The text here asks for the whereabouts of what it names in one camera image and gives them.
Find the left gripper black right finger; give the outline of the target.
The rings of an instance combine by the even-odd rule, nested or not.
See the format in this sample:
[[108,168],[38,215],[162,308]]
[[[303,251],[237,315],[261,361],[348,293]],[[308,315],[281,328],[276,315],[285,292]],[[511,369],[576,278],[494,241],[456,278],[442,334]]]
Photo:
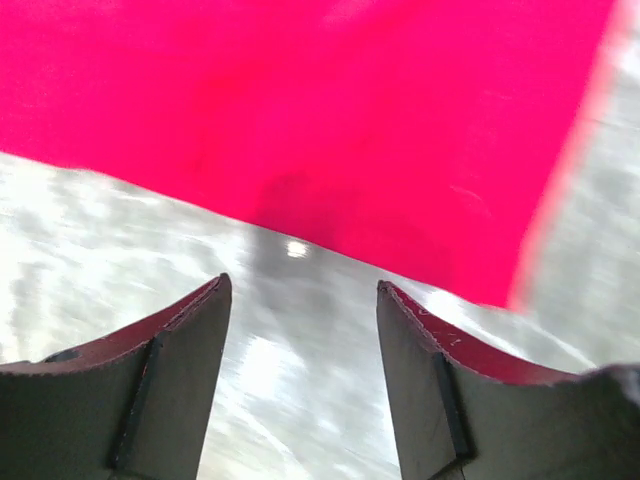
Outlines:
[[377,287],[377,324],[405,479],[635,479],[639,368],[583,374],[507,354]]

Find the red t shirt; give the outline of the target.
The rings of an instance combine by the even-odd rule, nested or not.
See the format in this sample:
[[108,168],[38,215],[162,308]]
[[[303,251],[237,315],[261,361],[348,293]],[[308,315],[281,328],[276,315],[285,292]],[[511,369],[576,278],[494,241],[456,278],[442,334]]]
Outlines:
[[516,304],[623,1],[5,1],[1,148]]

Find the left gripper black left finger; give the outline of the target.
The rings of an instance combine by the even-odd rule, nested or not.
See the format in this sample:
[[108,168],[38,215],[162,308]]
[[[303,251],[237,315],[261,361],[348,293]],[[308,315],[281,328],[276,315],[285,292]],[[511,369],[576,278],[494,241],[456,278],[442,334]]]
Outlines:
[[220,275],[171,306],[1,368],[5,479],[193,479],[231,311]]

